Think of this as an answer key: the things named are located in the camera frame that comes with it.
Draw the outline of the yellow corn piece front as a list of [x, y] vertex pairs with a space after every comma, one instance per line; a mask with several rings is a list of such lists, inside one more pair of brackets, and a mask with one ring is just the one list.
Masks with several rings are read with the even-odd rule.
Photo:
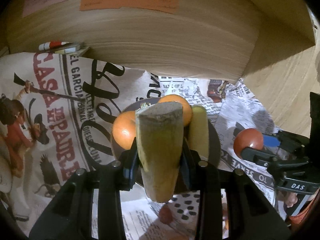
[[137, 152], [147, 196], [165, 203], [174, 194], [184, 126], [174, 106], [156, 103], [136, 111]]

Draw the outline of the large orange with sticker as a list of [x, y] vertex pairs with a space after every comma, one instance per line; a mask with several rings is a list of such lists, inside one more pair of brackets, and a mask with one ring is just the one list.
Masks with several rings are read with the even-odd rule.
[[135, 111], [127, 111], [116, 117], [112, 135], [116, 143], [125, 150], [129, 150], [136, 137], [136, 116]]

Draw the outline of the dark round plate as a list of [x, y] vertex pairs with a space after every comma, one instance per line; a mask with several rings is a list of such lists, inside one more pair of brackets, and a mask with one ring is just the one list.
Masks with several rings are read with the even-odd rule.
[[[138, 102], [134, 102], [131, 105], [124, 108], [123, 112], [127, 111], [135, 111], [140, 108], [140, 105], [142, 103], [150, 103], [152, 105], [156, 104], [160, 98], [149, 98], [149, 99], [143, 99]], [[211, 124], [211, 122], [208, 120], [208, 131], [209, 131], [209, 155], [208, 155], [208, 163], [214, 165], [215, 167], [218, 166], [220, 162], [220, 141], [219, 137], [217, 135], [217, 132]], [[122, 154], [125, 149], [123, 149], [118, 143], [113, 139], [113, 135], [111, 135], [111, 149], [112, 154], [116, 159], [120, 158], [120, 155]], [[179, 175], [177, 178], [176, 186], [174, 194], [180, 194], [187, 192], [187, 187], [185, 186], [182, 178], [181, 171], [179, 171]]]

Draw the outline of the newspaper print cloth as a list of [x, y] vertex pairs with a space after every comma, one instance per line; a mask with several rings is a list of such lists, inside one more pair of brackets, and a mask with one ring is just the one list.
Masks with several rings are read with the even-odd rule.
[[[29, 239], [48, 204], [76, 170], [94, 171], [116, 159], [113, 123], [125, 107], [176, 94], [206, 109], [220, 141], [219, 170], [241, 169], [276, 211], [274, 181], [264, 168], [240, 160], [232, 149], [236, 125], [272, 132], [271, 119], [258, 124], [262, 104], [244, 95], [243, 83], [228, 85], [215, 103], [210, 80], [163, 77], [145, 70], [77, 56], [19, 53], [1, 58], [1, 208], [13, 233], [2, 239]], [[173, 194], [165, 203], [146, 194], [142, 165], [130, 191], [120, 192], [125, 239], [195, 239], [199, 191]], [[163, 205], [173, 221], [160, 222]]]

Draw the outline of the red apple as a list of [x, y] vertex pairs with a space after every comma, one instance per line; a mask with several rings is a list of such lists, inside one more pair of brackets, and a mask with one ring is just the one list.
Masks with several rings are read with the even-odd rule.
[[235, 154], [241, 158], [241, 152], [245, 148], [253, 148], [255, 150], [262, 150], [264, 146], [263, 134], [257, 129], [248, 128], [241, 131], [234, 140], [233, 150]]

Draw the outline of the yellow corn piece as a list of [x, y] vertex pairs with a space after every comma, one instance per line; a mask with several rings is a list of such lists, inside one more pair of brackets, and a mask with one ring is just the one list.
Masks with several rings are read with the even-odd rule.
[[209, 128], [206, 109], [200, 105], [191, 107], [193, 116], [189, 124], [188, 145], [200, 158], [209, 158]]
[[165, 203], [174, 194], [184, 126], [174, 106], [156, 103], [136, 111], [137, 152], [147, 196]]

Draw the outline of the red white marker pen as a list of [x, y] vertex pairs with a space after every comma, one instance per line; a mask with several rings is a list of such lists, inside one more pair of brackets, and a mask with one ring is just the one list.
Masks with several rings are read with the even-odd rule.
[[54, 49], [54, 48], [59, 48], [61, 46], [67, 45], [67, 44], [69, 44], [69, 42], [50, 41], [50, 42], [40, 44], [38, 49], [39, 49], [39, 51], [45, 51], [45, 50], [50, 50], [50, 49]]

